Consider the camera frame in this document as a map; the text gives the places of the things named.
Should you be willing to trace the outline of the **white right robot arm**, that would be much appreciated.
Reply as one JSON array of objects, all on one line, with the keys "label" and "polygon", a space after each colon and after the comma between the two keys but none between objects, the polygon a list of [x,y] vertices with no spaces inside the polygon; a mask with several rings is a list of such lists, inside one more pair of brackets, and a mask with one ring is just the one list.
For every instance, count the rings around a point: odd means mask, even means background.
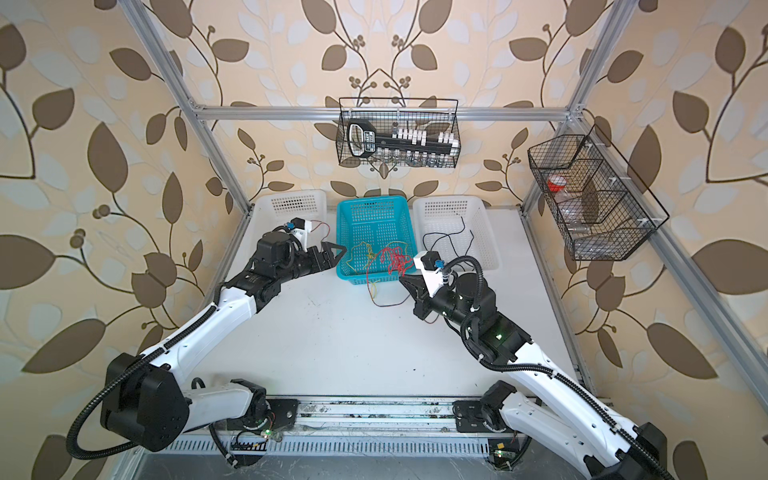
[{"label": "white right robot arm", "polygon": [[423,251],[411,262],[416,273],[399,281],[414,301],[414,315],[440,315],[480,366],[509,377],[480,400],[489,430],[521,432],[587,479],[671,478],[661,430],[650,422],[635,424],[557,366],[499,311],[476,258],[445,261],[436,251]]}]

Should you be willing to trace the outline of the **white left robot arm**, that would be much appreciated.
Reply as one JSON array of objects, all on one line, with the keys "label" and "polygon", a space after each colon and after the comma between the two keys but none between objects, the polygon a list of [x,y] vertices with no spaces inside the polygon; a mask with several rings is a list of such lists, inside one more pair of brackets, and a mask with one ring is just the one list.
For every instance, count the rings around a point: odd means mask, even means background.
[{"label": "white left robot arm", "polygon": [[[254,414],[260,386],[234,379],[220,387],[190,389],[191,374],[232,331],[279,295],[283,284],[335,268],[346,252],[330,242],[306,247],[282,227],[265,233],[243,270],[221,283],[202,311],[166,339],[109,364],[104,388],[69,428],[69,455],[94,460],[136,447],[157,452],[185,432]],[[100,450],[79,445],[79,433],[94,411],[102,427],[124,443]]]}]

